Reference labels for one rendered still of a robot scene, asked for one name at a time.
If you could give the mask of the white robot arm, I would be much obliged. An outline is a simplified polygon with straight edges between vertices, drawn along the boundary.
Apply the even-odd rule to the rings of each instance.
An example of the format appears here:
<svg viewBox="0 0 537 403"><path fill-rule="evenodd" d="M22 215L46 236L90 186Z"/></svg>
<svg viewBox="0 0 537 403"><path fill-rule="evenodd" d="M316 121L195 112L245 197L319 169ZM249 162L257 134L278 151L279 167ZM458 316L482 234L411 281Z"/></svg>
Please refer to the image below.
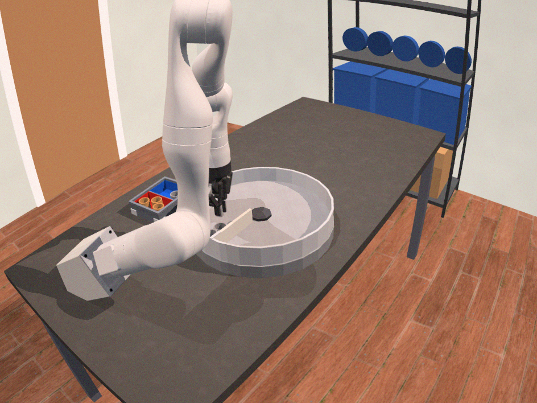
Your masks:
<svg viewBox="0 0 537 403"><path fill-rule="evenodd" d="M115 279L177 265L207 246L209 168L230 162L227 124L233 92L224 67L232 19L229 0L174 1L162 148L177 181L177 210L100 245L93 252L100 276ZM187 43L210 44L192 69Z"/></svg>

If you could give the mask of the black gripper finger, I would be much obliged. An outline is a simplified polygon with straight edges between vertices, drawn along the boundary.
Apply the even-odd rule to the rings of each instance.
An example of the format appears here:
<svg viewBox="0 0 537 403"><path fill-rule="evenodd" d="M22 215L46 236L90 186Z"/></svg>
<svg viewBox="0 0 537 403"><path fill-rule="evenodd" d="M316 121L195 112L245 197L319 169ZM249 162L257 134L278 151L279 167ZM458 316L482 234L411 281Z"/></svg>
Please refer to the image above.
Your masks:
<svg viewBox="0 0 537 403"><path fill-rule="evenodd" d="M232 183L232 176L233 176L233 172L230 172L230 174L227 177L223 178L223 183L224 183L224 189L223 189L223 194L224 195L222 197L223 212L227 211L226 199L228 197L227 194L230 193L230 188L231 188L231 183Z"/></svg>
<svg viewBox="0 0 537 403"><path fill-rule="evenodd" d="M214 213L218 217L222 217L224 215L222 209L223 186L223 182L218 183L219 194L212 193L212 184L209 183L208 188L209 206L214 207ZM217 198L218 201L215 198Z"/></svg>

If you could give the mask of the white round turntable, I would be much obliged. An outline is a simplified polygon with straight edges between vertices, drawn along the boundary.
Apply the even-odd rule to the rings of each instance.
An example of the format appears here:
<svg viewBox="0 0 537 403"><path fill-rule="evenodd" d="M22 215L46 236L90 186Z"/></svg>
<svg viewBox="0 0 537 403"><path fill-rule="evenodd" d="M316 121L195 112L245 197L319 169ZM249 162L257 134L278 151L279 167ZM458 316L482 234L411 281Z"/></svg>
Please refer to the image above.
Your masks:
<svg viewBox="0 0 537 403"><path fill-rule="evenodd" d="M233 171L227 196L223 217L209 206L210 228L227 226L196 254L207 265L238 277L277 277L306 268L329 249L333 197L317 179L285 168L244 168Z"/></svg>

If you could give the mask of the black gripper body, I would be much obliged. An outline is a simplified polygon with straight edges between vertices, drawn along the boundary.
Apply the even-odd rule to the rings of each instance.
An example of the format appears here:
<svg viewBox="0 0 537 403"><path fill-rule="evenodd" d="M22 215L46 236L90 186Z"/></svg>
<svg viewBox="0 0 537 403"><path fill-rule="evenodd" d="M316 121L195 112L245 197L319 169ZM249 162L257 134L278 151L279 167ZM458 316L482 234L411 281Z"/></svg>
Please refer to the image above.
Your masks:
<svg viewBox="0 0 537 403"><path fill-rule="evenodd" d="M209 183L212 184L212 193L219 194L218 183L223 182L223 178L230 174L231 161L222 167L209 168Z"/></svg>

